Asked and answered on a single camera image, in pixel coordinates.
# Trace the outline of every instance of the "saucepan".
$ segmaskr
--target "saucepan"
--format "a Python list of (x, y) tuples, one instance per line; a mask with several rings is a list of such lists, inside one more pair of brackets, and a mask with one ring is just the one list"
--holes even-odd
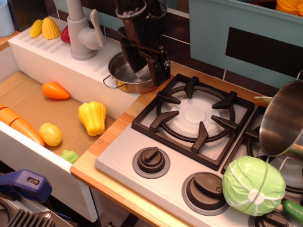
[(286, 155), (303, 162), (303, 81), (282, 87), (262, 118), (259, 142), (270, 157)]
[[(103, 80), (103, 83), (111, 89), (119, 88), (125, 92), (141, 94), (156, 88), (150, 75), (148, 65), (137, 73), (134, 73), (123, 52), (117, 53), (109, 61), (108, 71), (110, 75)], [(111, 76), (116, 81), (116, 87), (109, 86), (105, 83)]]

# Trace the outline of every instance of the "cardboard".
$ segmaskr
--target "cardboard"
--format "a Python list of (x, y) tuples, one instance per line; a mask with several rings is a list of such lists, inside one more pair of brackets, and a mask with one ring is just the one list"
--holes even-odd
[[(56, 146), (45, 147), (57, 155), (62, 151), (73, 150), (80, 156), (98, 139), (89, 136), (78, 117), (82, 104), (72, 98), (50, 99), (43, 95), (42, 84), (22, 72), (16, 72), (0, 83), (0, 103), (10, 107), (27, 120), (36, 131), (43, 123), (49, 122), (59, 127), (62, 142)], [(106, 117), (106, 129), (115, 120)]]

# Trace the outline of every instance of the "blue cup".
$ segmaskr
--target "blue cup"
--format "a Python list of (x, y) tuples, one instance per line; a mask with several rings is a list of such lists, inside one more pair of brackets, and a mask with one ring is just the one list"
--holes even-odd
[(10, 36), (15, 32), (7, 0), (0, 0), (0, 37)]

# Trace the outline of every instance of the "white stove panel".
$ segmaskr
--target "white stove panel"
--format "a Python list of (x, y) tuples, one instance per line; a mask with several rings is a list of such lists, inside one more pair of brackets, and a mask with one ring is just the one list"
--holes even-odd
[[(170, 168), (164, 176), (146, 179), (134, 171), (133, 157), (139, 150), (147, 147), (158, 147), (168, 154)], [(181, 193), (186, 178), (198, 172), (211, 172), (219, 177), (222, 177), (222, 174), (141, 134), (132, 129), (131, 125), (96, 159), (95, 165), (99, 170), (193, 226), (248, 226), (249, 216), (231, 207), (216, 216), (204, 216), (191, 210), (185, 204)]]

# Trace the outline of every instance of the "blue clamp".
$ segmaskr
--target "blue clamp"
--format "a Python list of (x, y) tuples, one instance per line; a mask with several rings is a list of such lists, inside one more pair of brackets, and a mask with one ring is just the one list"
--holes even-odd
[(25, 199), (45, 202), (51, 192), (48, 180), (28, 169), (0, 175), (0, 193), (5, 196), (13, 198), (18, 194)]

